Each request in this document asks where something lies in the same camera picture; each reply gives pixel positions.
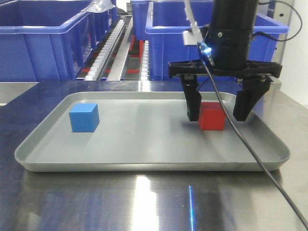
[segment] red plastic part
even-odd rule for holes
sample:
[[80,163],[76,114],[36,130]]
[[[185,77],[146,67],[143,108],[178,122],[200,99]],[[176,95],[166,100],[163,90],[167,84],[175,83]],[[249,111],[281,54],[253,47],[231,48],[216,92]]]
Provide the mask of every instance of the red plastic part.
[[225,127],[226,115],[220,103],[202,102],[200,106],[199,126],[201,130],[219,130]]

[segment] stainless steel table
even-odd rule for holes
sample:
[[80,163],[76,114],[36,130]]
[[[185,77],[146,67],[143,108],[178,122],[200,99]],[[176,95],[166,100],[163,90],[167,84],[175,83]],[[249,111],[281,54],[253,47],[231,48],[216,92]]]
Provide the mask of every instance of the stainless steel table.
[[[218,85],[238,89],[234,81]],[[16,147],[68,94],[179,90],[175,81],[41,82],[0,108],[0,230],[304,230],[262,172],[32,173],[14,159]],[[308,110],[272,88],[257,113],[291,150],[273,175],[308,217]]]

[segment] blue storage crate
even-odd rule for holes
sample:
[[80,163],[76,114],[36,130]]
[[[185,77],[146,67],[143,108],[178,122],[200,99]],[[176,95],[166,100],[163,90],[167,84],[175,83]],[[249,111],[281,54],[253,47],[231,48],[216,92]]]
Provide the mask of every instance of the blue storage crate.
[[108,11],[94,14],[96,41],[98,42],[102,41],[107,31],[109,30],[110,28],[109,18],[110,17]]
[[151,1],[155,0],[130,0],[134,21],[134,32],[136,39],[138,40],[148,40],[148,35],[145,33],[145,23],[148,14],[149,2]]
[[[212,13],[212,1],[192,1],[192,11],[198,25],[209,24]],[[149,39],[150,77],[153,80],[167,80],[168,62],[180,62],[199,59],[196,46],[184,46],[182,32],[190,23],[186,20],[182,1],[150,2],[146,33]],[[288,26],[281,24],[265,15],[258,14],[254,32],[263,31],[278,38],[288,32]],[[249,60],[272,60],[276,41],[256,36],[251,42]]]
[[96,48],[89,1],[16,0],[0,5],[0,81],[76,79]]
[[[111,2],[116,6],[116,0],[111,0]],[[117,9],[114,7],[103,13],[95,13],[94,19],[97,41],[102,41],[111,24],[117,20]]]

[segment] metal tray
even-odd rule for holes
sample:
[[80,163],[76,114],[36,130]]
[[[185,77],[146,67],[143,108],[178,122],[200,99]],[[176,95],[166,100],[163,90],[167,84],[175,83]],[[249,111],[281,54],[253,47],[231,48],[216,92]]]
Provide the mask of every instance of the metal tray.
[[[201,92],[203,101],[216,101]],[[232,111],[235,96],[221,93]],[[94,133],[73,133],[68,111],[78,102],[98,103]],[[15,151],[27,170],[260,171],[226,121],[223,131],[201,131],[186,116],[183,92],[79,92],[67,96]],[[269,170],[289,157],[286,145],[251,113],[237,127]]]

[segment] cube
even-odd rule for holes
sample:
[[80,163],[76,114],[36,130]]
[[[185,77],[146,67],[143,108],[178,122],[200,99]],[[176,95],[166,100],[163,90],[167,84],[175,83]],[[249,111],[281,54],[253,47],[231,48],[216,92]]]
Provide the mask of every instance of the cube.
[[226,115],[216,102],[202,102],[200,106],[199,126],[201,130],[222,131],[225,126]]
[[76,103],[69,117],[72,132],[94,132],[100,122],[97,103]]

